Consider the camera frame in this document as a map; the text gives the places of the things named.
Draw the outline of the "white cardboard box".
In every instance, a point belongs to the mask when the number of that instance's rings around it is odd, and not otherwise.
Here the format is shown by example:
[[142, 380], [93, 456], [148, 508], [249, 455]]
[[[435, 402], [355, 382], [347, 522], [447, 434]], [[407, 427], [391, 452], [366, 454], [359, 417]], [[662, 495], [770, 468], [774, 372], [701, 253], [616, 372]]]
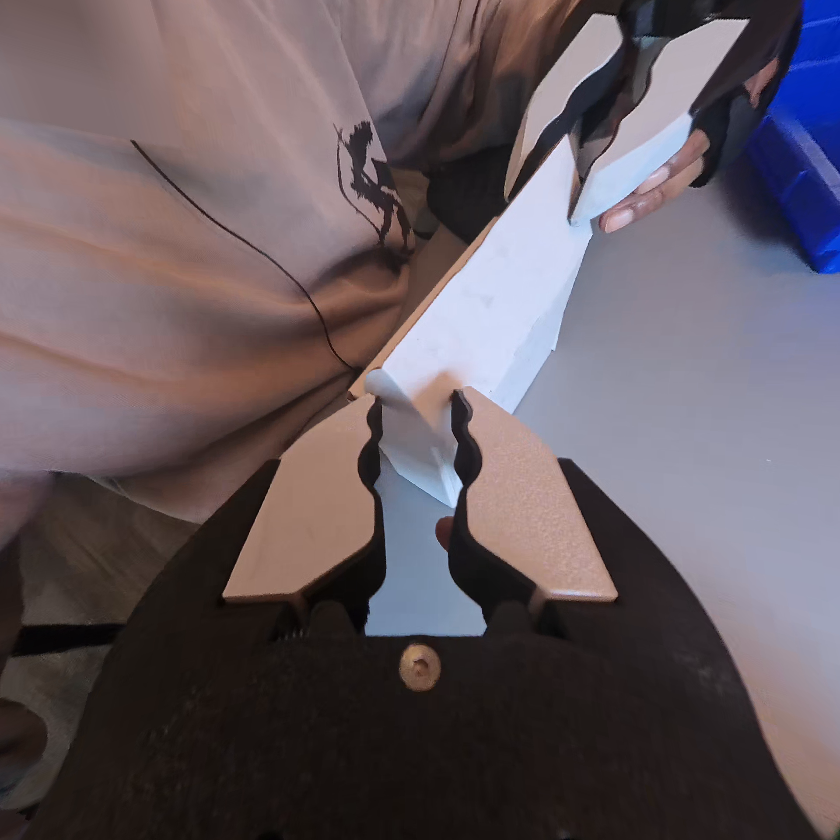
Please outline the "white cardboard box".
[[381, 399], [380, 447], [397, 473], [450, 508], [453, 392], [472, 387], [512, 414], [557, 345], [592, 238], [568, 221], [574, 151], [557, 144], [350, 388]]

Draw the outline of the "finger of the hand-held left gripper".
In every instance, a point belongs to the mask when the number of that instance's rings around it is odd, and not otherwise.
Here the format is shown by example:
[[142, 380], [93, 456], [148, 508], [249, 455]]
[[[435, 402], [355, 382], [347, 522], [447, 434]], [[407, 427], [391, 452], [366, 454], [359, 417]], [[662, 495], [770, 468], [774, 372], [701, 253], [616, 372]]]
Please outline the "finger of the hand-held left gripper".
[[571, 225], [602, 215], [679, 151], [690, 136], [690, 109], [748, 22], [713, 20], [670, 40], [659, 52], [638, 105], [618, 124], [612, 142], [583, 178]]
[[508, 201], [621, 75], [627, 34], [618, 12], [572, 12], [561, 36], [560, 56], [533, 92], [513, 144], [503, 187]]

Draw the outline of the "blue plastic bin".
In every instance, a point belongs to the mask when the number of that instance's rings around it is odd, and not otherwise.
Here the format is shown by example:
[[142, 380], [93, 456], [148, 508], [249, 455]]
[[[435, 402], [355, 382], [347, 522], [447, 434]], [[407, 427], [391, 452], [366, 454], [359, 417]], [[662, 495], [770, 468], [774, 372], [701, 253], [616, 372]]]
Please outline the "blue plastic bin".
[[748, 154], [819, 274], [839, 272], [839, 2], [804, 3], [789, 71]]

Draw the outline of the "person's left hand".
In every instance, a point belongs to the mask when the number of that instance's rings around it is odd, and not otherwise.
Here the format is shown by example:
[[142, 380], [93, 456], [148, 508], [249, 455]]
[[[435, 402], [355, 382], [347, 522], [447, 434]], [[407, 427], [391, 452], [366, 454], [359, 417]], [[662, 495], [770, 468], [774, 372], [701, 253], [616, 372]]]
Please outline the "person's left hand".
[[718, 116], [692, 130], [666, 163], [598, 220], [604, 233], [613, 233], [659, 210], [690, 186], [703, 186], [731, 163], [759, 124], [785, 69], [781, 57], [743, 83], [743, 93], [725, 101]]

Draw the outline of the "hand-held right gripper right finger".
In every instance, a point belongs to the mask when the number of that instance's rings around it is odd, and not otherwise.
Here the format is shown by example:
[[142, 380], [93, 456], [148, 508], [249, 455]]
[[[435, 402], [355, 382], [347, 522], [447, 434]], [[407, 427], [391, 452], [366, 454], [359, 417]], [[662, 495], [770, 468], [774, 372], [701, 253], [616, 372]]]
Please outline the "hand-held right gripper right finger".
[[613, 603], [617, 589], [552, 449], [472, 387], [451, 397], [462, 487], [448, 544], [458, 588], [480, 607]]

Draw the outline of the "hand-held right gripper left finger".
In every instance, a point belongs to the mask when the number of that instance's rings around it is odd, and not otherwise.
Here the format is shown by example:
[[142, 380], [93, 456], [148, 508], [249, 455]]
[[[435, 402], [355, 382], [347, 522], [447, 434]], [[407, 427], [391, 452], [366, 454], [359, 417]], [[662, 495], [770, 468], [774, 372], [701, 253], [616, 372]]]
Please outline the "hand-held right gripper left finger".
[[223, 591], [226, 603], [312, 604], [340, 566], [382, 536], [382, 407], [363, 395], [280, 458]]

